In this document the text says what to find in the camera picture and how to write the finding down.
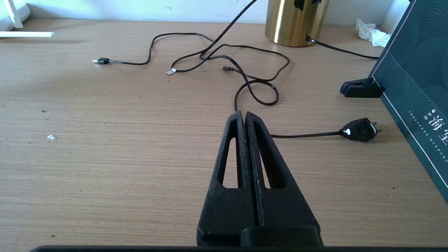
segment wooden desk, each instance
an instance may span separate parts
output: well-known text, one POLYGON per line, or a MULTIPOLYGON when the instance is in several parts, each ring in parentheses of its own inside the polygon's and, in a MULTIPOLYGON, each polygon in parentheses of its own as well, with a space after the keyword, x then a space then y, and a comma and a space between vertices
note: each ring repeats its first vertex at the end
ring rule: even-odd
MULTIPOLYGON (((214 38, 226 25, 30 20, 25 30, 54 31, 54 38, 0 39, 2 250, 195 245, 242 78, 221 71, 228 65, 223 60, 167 76, 172 61, 208 45, 194 36, 160 40, 146 66, 91 60, 144 61, 155 35, 189 31, 214 38), (50 134, 57 139, 47 140, 50 134)), ((222 40, 277 50, 292 61, 273 82, 279 103, 262 106, 246 90, 239 100, 244 113, 259 115, 273 134, 333 131, 362 117, 384 129, 370 143, 276 139, 324 244, 448 246, 447 204, 381 101, 339 93, 344 81, 367 76, 374 61, 320 46, 279 46, 263 33, 264 25, 236 24, 222 40)), ((324 27, 320 39, 368 55, 382 50, 358 39, 352 27, 324 27)), ((251 50, 222 53, 263 78, 283 64, 278 56, 251 50)), ((268 88, 254 89, 261 98, 273 97, 268 88)))

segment brass container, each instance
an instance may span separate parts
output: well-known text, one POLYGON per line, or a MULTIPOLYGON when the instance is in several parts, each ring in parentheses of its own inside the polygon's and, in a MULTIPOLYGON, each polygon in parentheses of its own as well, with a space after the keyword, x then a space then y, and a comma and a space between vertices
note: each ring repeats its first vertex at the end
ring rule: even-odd
POLYGON ((269 0, 266 37, 286 46, 312 44, 307 36, 318 39, 329 0, 269 0))

